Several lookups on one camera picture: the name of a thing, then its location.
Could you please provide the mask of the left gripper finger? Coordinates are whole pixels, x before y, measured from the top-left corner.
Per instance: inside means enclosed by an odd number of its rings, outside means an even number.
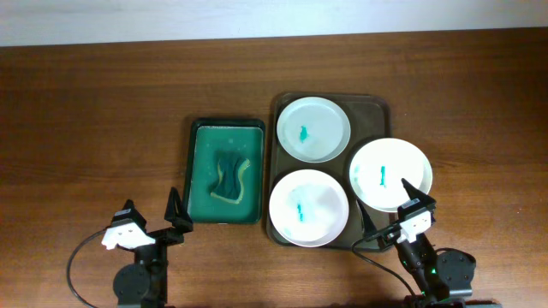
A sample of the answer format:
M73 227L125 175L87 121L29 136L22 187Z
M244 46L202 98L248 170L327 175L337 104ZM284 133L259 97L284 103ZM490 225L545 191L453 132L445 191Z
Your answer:
M128 199L121 210L115 213L110 225L117 227L128 223L135 223L142 231L146 230L146 219L136 210L134 201Z
M175 187L170 189L164 220L170 222L174 229L183 234L194 230L194 223L188 214L188 208L182 204L182 199Z

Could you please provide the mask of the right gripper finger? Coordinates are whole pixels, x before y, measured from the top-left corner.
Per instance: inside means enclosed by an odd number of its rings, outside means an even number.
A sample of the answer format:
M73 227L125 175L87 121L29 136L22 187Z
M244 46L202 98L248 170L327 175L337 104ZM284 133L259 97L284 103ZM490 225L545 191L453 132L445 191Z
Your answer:
M372 235L377 233L377 228L367 212L366 205L362 203L359 199L356 200L357 205L360 208L361 219L363 224L363 236L369 238Z
M409 200L397 208L398 214L412 214L421 210L435 211L436 200L434 198L423 193L404 178L401 178L401 182Z

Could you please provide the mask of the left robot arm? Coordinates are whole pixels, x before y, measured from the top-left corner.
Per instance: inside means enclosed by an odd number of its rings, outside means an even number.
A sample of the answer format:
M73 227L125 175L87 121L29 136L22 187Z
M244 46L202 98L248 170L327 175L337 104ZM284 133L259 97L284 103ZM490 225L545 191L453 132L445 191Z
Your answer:
M164 220L169 228L146 231L146 219L127 200L106 229L102 244L108 250L120 248L134 254L134 261L120 269L113 281L119 307L164 307L168 298L170 246L184 242L193 222L176 188L170 189Z

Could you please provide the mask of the green yellow sponge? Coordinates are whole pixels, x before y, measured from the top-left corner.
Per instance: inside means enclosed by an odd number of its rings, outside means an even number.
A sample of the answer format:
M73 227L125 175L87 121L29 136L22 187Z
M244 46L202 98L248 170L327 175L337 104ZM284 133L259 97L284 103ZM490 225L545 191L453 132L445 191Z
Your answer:
M238 152L220 151L217 154L217 182L210 195L225 203L239 204L245 192L243 174L250 165L250 160Z

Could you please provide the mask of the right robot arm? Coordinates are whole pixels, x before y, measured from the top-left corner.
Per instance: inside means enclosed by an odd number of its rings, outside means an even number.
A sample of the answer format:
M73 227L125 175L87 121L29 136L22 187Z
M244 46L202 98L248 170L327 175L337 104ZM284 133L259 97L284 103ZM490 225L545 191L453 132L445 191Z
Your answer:
M398 279L410 295L406 307L465 307L473 294L472 280L476 259L455 248L435 248L426 237L435 222L436 200L407 180L402 180L409 201L397 208L398 219L389 226L363 236L351 246L351 252L362 260ZM400 275L372 261L356 250L362 242L380 240L397 250L402 267L414 278L420 289L416 294Z

